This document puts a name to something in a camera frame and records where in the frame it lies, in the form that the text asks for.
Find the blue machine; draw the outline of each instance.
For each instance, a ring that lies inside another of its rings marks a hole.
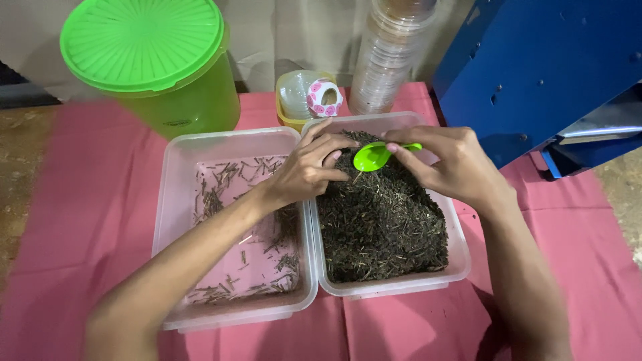
[[[548,179],[642,146],[642,0],[477,0],[435,76],[447,124]]]

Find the plastic scoop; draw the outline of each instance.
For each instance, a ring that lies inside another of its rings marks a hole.
[[[421,150],[421,144],[411,143],[401,145],[405,149],[408,149],[411,152],[416,152]],[[354,156],[354,167],[362,172],[372,172],[374,170],[381,169],[390,158],[392,153],[386,149],[386,143],[384,142],[374,142],[370,143],[367,146],[364,146],[357,154]]]

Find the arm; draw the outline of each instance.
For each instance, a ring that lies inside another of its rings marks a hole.
[[[280,207],[323,194],[330,180],[346,181],[334,164],[338,149],[356,142],[329,134],[312,141],[330,122],[311,128],[271,178],[182,235],[106,294],[87,321],[85,358],[158,359],[162,320],[247,229]]]
[[[492,291],[510,332],[514,360],[571,360],[562,295],[517,204],[470,128],[391,130],[387,141],[421,143],[440,161],[427,166],[397,143],[387,144],[426,188],[479,213]]]

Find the sticker roll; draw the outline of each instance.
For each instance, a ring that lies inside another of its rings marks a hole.
[[[308,107],[320,117],[336,116],[343,104],[339,87],[327,78],[315,80],[308,88]]]

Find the fingernail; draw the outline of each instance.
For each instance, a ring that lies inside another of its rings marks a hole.
[[[399,149],[399,146],[396,145],[395,143],[388,143],[388,144],[386,144],[386,149],[390,153],[395,153]]]

